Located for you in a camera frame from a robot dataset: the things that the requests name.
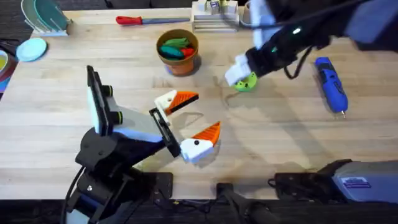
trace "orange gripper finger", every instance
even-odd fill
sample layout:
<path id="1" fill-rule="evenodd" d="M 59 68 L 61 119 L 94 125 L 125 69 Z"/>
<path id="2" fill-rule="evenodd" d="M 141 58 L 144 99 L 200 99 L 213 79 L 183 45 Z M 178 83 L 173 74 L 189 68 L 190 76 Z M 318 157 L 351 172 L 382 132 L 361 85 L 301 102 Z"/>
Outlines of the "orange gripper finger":
<path id="1" fill-rule="evenodd" d="M 192 91 L 178 91 L 177 95 L 174 97 L 172 103 L 168 108 L 164 110 L 166 115 L 170 115 L 173 112 L 187 106 L 188 104 L 199 99 L 199 94 Z"/>
<path id="2" fill-rule="evenodd" d="M 202 132 L 194 135 L 193 139 L 209 140 L 215 145 L 218 141 L 221 131 L 221 121 L 211 125 Z"/>

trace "wooden table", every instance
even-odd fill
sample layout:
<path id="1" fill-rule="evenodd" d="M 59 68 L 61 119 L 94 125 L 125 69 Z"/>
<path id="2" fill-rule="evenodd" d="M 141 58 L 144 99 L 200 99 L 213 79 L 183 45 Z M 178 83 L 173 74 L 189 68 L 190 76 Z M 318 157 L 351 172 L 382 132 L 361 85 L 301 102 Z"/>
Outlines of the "wooden table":
<path id="1" fill-rule="evenodd" d="M 398 55 L 360 52 L 338 39 L 312 53 L 300 76 L 282 71 L 237 93 L 224 73 L 252 46 L 249 31 L 196 34 L 202 65 L 192 76 L 169 75 L 155 42 L 189 23 L 121 27 L 116 16 L 189 16 L 190 9 L 66 12 L 69 37 L 45 38 L 49 50 L 20 63 L 0 102 L 0 198 L 64 198 L 79 165 L 80 140 L 91 128 L 86 65 L 114 87 L 119 105 L 146 113 L 154 98 L 191 90 L 200 100 L 171 116 L 176 136 L 189 137 L 222 121 L 218 153 L 200 167 L 173 160 L 167 150 L 138 164 L 174 174 L 174 198 L 213 198 L 218 182 L 232 182 L 248 197 L 275 198 L 267 179 L 275 172 L 317 170 L 337 159 L 398 159 Z M 331 58 L 349 98 L 346 119 L 325 105 L 312 62 Z"/>

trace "gray device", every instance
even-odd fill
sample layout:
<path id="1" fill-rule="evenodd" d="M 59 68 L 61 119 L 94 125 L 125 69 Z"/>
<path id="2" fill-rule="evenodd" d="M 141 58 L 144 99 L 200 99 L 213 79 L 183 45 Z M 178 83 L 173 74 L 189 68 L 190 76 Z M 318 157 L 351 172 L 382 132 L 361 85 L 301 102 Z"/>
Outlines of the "gray device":
<path id="1" fill-rule="evenodd" d="M 332 179 L 349 200 L 398 203 L 398 161 L 349 162 Z"/>

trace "blue lid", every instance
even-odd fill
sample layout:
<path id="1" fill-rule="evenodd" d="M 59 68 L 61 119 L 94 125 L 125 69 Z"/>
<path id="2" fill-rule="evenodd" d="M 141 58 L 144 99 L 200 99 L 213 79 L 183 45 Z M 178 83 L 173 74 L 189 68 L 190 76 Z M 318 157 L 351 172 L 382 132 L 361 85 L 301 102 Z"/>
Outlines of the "blue lid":
<path id="1" fill-rule="evenodd" d="M 31 62 L 40 58 L 47 48 L 47 43 L 41 38 L 33 38 L 23 42 L 17 48 L 17 58 L 22 62 Z"/>

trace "orange pot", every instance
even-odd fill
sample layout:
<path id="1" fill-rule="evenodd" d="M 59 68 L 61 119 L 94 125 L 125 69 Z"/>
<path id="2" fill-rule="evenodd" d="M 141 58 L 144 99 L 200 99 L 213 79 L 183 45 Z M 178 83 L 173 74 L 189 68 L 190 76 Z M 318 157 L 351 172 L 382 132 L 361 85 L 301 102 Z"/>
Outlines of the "orange pot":
<path id="1" fill-rule="evenodd" d="M 189 40 L 189 42 L 192 44 L 193 49 L 195 50 L 191 56 L 183 60 L 169 60 L 161 56 L 161 54 L 159 53 L 159 48 L 164 44 L 164 42 L 170 39 L 183 37 L 186 37 Z M 195 37 L 195 35 L 193 35 L 191 32 L 184 29 L 169 30 L 161 35 L 156 43 L 158 56 L 163 61 L 163 63 L 165 63 L 166 67 L 171 71 L 171 73 L 175 76 L 184 76 L 192 72 L 192 70 L 194 69 L 193 60 L 198 54 L 198 47 L 199 45 L 197 37 Z"/>

